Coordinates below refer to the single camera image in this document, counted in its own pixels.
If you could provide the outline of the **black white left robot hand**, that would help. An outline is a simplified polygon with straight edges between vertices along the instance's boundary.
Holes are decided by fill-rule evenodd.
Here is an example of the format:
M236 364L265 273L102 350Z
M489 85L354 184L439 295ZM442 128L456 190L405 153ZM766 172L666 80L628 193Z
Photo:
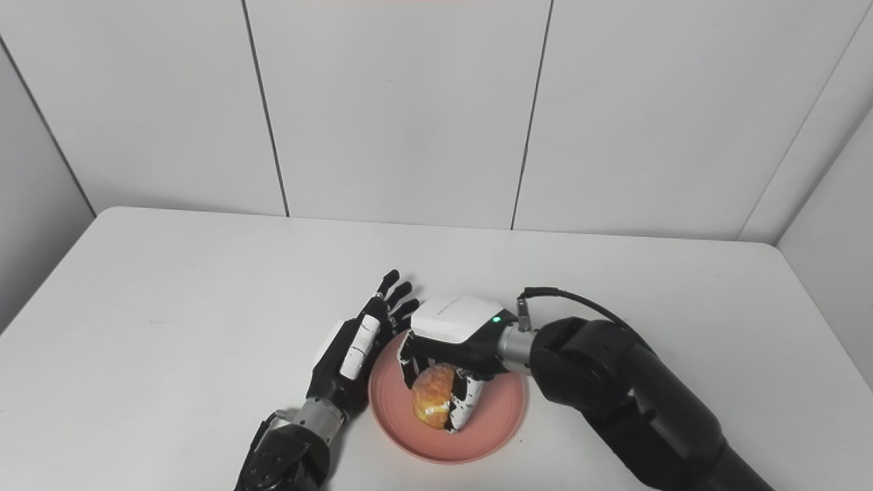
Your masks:
M358 315L339 321L319 351L306 397L330 401L351 419L368 403L368 383L375 361L399 333L411 326L421 302L413 286L392 269Z

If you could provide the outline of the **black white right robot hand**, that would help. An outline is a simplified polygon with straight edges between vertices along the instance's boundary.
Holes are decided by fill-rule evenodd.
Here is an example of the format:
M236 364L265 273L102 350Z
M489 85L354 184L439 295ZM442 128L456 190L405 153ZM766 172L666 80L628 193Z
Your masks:
M499 303L471 296L428 299L411 315L397 351L413 413L454 434L476 410L484 385L509 369L499 353L517 316Z

